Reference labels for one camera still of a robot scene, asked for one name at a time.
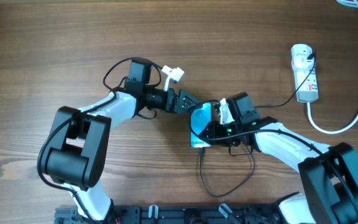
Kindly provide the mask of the teal screen Galaxy smartphone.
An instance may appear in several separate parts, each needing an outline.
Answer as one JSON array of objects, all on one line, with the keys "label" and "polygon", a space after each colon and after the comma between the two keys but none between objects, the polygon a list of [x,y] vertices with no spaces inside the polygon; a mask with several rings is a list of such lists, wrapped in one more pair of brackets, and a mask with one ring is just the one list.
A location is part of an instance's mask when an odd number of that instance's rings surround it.
[{"label": "teal screen Galaxy smartphone", "polygon": [[[191,115],[191,127],[197,135],[201,135],[201,132],[207,128],[208,123],[212,121],[211,103],[204,103],[193,111]],[[201,148],[210,147],[211,145],[204,142],[200,138],[191,133],[190,138],[191,147]]]}]

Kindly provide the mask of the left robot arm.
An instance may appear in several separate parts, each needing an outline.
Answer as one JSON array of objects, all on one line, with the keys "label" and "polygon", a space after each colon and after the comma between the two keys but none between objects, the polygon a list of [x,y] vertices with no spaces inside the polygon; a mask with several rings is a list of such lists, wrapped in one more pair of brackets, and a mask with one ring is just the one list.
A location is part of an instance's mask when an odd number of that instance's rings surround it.
[{"label": "left robot arm", "polygon": [[109,133],[140,110],[188,113],[199,101],[185,90],[175,92],[180,68],[161,67],[142,57],[130,57],[128,76],[109,87],[104,99],[82,108],[62,106],[56,113],[38,159],[37,172],[47,185],[68,191],[85,223],[115,223],[114,204],[100,177]]}]

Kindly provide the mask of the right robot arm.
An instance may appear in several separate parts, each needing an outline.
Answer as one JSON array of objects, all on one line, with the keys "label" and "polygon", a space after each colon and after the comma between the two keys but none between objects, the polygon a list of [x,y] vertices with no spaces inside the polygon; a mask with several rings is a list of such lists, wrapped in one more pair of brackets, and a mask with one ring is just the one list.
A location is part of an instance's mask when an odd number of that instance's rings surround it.
[{"label": "right robot arm", "polygon": [[245,92],[199,103],[190,128],[201,146],[242,144],[297,171],[303,192],[278,204],[285,223],[358,223],[358,155],[352,146],[315,142],[272,117],[261,118]]}]

